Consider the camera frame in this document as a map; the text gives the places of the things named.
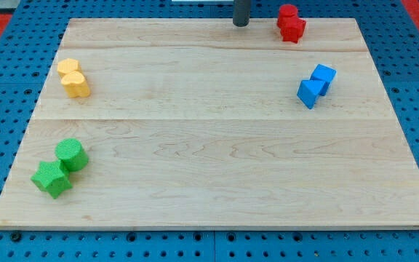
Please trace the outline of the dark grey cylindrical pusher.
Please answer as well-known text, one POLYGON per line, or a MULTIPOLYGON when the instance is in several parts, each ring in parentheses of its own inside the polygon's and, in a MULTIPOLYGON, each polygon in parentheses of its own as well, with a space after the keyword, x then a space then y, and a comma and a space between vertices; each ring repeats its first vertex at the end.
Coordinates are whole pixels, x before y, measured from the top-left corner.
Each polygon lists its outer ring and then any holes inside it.
POLYGON ((236 27, 245 27, 250 22, 251 0, 234 0, 233 24, 236 27))

